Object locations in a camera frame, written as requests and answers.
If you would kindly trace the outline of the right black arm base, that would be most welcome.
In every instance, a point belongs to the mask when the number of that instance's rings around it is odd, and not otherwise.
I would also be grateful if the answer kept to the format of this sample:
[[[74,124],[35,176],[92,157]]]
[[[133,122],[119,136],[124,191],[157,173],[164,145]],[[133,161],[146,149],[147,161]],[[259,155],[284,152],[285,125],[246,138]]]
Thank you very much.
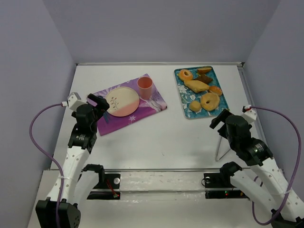
[[[219,172],[204,173],[201,180],[202,186],[205,188],[206,199],[248,199],[241,190],[231,184],[230,177],[237,171],[243,169],[235,162],[225,163]]]

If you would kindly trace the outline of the metal serving tongs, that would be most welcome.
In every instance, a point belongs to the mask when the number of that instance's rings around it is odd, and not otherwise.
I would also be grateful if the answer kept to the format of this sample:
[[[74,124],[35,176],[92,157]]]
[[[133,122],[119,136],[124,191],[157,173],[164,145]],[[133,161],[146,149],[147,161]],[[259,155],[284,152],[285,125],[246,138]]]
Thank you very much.
[[[221,161],[230,152],[230,145],[224,137],[220,136],[215,151],[215,162]]]

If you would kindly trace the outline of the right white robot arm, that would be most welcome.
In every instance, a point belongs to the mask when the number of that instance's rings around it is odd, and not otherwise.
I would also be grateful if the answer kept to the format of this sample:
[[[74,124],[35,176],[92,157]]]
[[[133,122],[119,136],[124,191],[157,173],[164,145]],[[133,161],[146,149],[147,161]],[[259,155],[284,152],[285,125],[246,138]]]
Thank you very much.
[[[227,139],[231,150],[261,180],[250,179],[236,162],[225,163],[219,170],[220,180],[226,185],[240,189],[251,201],[271,212],[271,218],[266,222],[258,221],[253,212],[253,218],[261,226],[271,225],[274,228],[302,228],[304,226],[304,202],[292,188],[301,157],[302,141],[297,128],[294,128],[298,139],[298,152],[291,179],[286,180],[279,169],[271,150],[266,143],[251,136],[252,123],[257,119],[255,106],[244,106],[242,115],[234,115],[224,109],[210,124],[218,129],[222,138]]]

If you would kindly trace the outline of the small round bread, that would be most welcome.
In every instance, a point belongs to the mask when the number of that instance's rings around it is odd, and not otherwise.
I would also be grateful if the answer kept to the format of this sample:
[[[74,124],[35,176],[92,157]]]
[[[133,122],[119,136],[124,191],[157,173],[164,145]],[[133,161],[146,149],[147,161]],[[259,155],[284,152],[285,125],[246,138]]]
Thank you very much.
[[[201,104],[198,101],[192,101],[189,105],[189,109],[193,112],[198,112],[201,110]]]

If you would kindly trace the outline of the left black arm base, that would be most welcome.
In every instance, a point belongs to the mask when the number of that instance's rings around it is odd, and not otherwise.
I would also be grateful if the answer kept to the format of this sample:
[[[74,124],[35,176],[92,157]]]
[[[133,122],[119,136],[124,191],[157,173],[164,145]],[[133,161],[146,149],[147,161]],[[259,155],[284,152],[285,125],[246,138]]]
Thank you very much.
[[[105,173],[103,165],[88,164],[82,169],[83,174],[92,172],[97,175],[97,184],[93,187],[88,200],[119,200],[121,175],[119,173]]]

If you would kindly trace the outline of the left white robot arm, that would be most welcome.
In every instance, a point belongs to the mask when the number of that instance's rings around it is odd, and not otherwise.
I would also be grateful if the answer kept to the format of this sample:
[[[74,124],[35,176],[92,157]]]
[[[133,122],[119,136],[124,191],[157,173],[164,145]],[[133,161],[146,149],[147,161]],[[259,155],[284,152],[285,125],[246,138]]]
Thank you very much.
[[[93,104],[85,102],[78,93],[71,93],[58,104],[72,110],[76,119],[63,165],[53,157],[59,175],[45,200],[39,200],[35,211],[42,228],[77,228],[80,224],[80,203],[85,201],[93,187],[105,180],[102,165],[87,164],[97,140],[97,122],[110,105],[102,96],[89,94]]]

